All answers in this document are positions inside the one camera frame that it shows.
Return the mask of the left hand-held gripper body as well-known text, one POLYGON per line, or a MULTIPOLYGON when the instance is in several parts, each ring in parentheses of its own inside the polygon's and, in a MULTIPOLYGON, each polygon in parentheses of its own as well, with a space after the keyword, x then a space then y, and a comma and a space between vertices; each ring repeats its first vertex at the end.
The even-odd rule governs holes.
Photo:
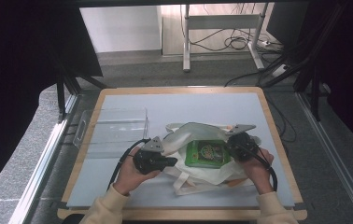
POLYGON ((134 154, 135 168, 143 175, 152 171, 162 171, 165 167, 165 157, 162 153, 162 142, 158 136, 148 140, 134 154))

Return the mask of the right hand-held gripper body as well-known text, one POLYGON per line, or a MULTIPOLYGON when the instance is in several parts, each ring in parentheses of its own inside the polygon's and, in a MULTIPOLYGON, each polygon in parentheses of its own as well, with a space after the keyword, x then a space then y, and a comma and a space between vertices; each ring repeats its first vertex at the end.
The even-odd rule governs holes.
POLYGON ((237 124, 226 132, 226 149, 235 160, 248 161, 259 151, 257 143, 247 133, 250 129, 253 129, 252 125, 237 124))

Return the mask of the white green orange tote bag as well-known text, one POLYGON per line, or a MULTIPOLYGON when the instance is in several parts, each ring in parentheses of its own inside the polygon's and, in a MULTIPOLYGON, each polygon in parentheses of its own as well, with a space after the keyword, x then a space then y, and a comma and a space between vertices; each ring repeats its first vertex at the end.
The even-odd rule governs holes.
POLYGON ((188 144, 193 141, 220 141, 225 143, 231 136, 255 129, 255 125, 236 124, 210 125, 197 122, 170 123, 165 126, 167 135, 162 140, 163 155, 175 157, 175 167, 165 168, 166 174, 176 177, 174 189, 176 195, 188 195, 198 192, 232 188, 247 180, 245 170, 234 160, 227 161, 219 168, 189 167, 187 161, 188 144))

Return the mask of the green snack packet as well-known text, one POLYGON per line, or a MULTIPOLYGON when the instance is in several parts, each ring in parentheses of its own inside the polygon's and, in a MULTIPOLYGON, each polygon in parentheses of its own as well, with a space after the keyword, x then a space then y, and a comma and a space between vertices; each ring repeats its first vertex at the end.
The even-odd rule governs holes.
POLYGON ((189 167, 219 169, 231 161, 221 140, 194 140, 187 144, 185 164, 189 167))

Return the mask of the clear plastic box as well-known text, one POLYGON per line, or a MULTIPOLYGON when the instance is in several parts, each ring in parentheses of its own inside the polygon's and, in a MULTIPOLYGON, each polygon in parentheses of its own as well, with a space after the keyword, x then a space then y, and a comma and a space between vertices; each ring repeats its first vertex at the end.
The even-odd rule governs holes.
POLYGON ((138 140, 146 138, 146 108, 86 110, 78 123, 73 144, 86 149, 89 159, 119 158, 138 140))

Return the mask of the person's left hand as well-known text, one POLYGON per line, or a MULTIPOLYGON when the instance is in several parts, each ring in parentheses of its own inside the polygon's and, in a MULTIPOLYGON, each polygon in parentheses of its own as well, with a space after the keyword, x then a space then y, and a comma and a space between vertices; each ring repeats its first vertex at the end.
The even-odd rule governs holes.
POLYGON ((119 194, 128 196, 143 182, 158 176, 160 173, 160 171, 153 171, 146 175, 141 174, 134 166, 134 156, 129 155, 121 165, 117 180, 113 183, 113 188, 119 194))

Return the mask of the person's right hand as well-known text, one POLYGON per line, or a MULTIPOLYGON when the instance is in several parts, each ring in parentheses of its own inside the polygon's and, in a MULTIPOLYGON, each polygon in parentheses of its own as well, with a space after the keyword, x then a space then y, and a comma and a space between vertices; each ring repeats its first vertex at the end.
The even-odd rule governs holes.
POLYGON ((252 158, 249 161, 241 162, 241 166, 260 195, 274 191, 270 183, 270 173, 260 161, 252 158))

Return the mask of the white power strip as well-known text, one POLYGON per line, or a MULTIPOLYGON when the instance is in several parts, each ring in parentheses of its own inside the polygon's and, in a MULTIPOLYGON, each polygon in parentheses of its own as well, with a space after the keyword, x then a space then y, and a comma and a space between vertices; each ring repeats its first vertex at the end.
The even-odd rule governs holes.
POLYGON ((283 73, 289 70, 289 66, 286 64, 281 64, 272 74, 273 77, 279 77, 283 73))

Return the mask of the dark curtain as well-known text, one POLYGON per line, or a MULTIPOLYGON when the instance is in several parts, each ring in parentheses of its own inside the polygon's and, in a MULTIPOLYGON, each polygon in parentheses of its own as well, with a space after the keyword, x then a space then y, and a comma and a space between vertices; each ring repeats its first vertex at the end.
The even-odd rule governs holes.
POLYGON ((315 0, 313 19, 328 18, 337 2, 346 6, 321 49, 317 66, 321 81, 331 89, 329 105, 353 132, 353 0, 315 0))
POLYGON ((0 0, 0 173, 63 71, 102 75, 80 9, 0 0))

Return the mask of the white desk frame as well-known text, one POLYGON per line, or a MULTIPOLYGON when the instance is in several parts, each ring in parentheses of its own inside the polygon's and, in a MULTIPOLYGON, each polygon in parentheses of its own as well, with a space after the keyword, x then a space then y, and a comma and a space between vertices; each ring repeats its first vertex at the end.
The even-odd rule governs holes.
POLYGON ((264 65, 257 51, 257 44, 261 33, 268 8, 265 3, 259 14, 240 14, 240 15, 200 15, 191 16, 190 6, 185 6, 182 15, 182 28, 184 33, 183 45, 183 71, 191 70, 191 42, 190 30, 214 30, 214 29, 253 29, 254 35, 248 40, 247 47, 258 70, 263 70, 264 65))

